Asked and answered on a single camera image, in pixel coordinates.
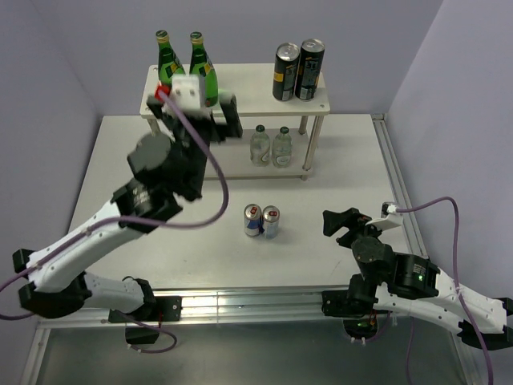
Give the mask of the clear Chang bottle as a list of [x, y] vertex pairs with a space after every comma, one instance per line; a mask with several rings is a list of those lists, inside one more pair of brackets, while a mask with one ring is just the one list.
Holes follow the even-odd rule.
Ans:
[[269, 164], [270, 146], [270, 138], [265, 131], [265, 126], [258, 124], [250, 139], [250, 160], [253, 165], [264, 167]]
[[273, 139], [272, 143], [272, 162], [277, 168], [288, 167], [292, 158], [292, 137], [289, 128], [283, 126]]

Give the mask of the green Perrier bottle front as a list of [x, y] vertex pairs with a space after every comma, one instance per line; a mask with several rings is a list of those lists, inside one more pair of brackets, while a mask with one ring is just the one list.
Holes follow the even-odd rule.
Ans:
[[218, 101], [218, 78], [216, 70], [204, 47], [204, 36], [199, 31], [190, 34], [192, 58], [189, 73], [199, 75], [204, 79], [205, 105], [213, 107]]

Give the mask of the green perrier bottle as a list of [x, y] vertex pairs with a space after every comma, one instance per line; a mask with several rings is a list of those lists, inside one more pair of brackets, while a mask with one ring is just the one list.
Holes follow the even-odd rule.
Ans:
[[172, 49], [169, 34], [166, 30], [156, 32], [156, 41], [159, 47], [158, 76], [159, 81], [167, 86], [172, 85], [174, 75], [185, 75], [186, 71], [178, 56]]
[[199, 31], [190, 34], [192, 58], [189, 73], [199, 75], [204, 79], [205, 105], [213, 107], [218, 101], [218, 78], [216, 70], [204, 47], [204, 36]]

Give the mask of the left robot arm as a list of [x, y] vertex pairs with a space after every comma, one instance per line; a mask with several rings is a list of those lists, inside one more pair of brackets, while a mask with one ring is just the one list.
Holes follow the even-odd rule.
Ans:
[[[242, 136], [236, 97], [221, 96], [223, 123], [217, 123], [208, 112], [186, 111], [175, 96], [164, 100], [150, 96], [147, 106], [169, 132], [147, 134], [139, 140], [127, 156], [133, 177], [92, 218], [53, 245], [39, 251], [19, 249], [13, 254], [14, 271], [27, 280], [18, 291], [24, 310], [55, 319], [82, 308], [104, 308], [137, 321], [149, 319], [158, 303], [148, 281], [102, 278], [88, 268], [159, 227], [195, 229], [210, 225], [228, 207], [228, 186], [209, 146]], [[183, 209], [177, 197], [188, 202], [202, 197], [207, 164], [216, 170], [224, 190], [220, 211], [196, 223], [172, 221]]]

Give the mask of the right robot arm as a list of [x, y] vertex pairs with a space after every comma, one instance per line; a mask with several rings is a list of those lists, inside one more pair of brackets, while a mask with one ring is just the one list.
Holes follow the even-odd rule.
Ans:
[[391, 203], [373, 219], [356, 208], [341, 213], [323, 212], [323, 233], [346, 233], [337, 243], [350, 249], [359, 268], [345, 290], [322, 292], [324, 315], [360, 318], [377, 312], [398, 312], [436, 324], [468, 346], [497, 351], [511, 347], [512, 314], [509, 298], [488, 298], [453, 278], [429, 259], [399, 253], [380, 241], [380, 235], [402, 225], [402, 215]]

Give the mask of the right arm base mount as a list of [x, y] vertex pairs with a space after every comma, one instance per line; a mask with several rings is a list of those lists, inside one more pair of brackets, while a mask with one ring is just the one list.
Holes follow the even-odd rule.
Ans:
[[391, 313], [376, 310], [378, 300], [373, 295], [353, 294], [350, 290], [321, 292], [324, 316], [341, 318], [345, 339], [365, 347], [379, 339], [391, 326]]

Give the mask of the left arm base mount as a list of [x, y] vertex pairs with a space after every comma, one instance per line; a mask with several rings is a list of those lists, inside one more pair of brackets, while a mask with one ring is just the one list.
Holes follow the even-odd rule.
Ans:
[[[182, 310], [180, 296], [163, 296], [156, 298], [156, 304], [148, 315], [137, 319], [135, 315], [123, 314], [110, 310], [107, 318], [109, 324], [124, 324], [124, 337], [127, 347], [139, 354], [161, 354], [173, 350], [178, 338], [164, 327], [166, 322], [178, 322]], [[160, 349], [151, 349], [160, 335], [171, 339], [171, 345]]]

